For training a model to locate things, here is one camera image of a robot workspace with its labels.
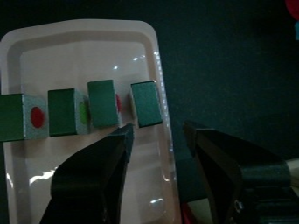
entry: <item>plastic tray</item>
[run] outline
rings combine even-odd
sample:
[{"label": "plastic tray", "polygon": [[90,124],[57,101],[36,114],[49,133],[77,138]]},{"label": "plastic tray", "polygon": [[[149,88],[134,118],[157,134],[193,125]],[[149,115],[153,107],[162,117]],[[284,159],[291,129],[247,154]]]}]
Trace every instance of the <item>plastic tray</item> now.
[{"label": "plastic tray", "polygon": [[[129,85],[156,80],[162,119],[134,129],[125,175],[121,221],[125,224],[181,223],[173,169],[170,125],[162,70],[153,28],[144,22],[72,20],[10,31],[0,44],[2,94],[46,99],[46,91],[113,79],[122,103],[122,123],[133,121]],[[50,199],[54,168],[112,129],[82,136],[4,143],[10,223],[38,223]]]}]

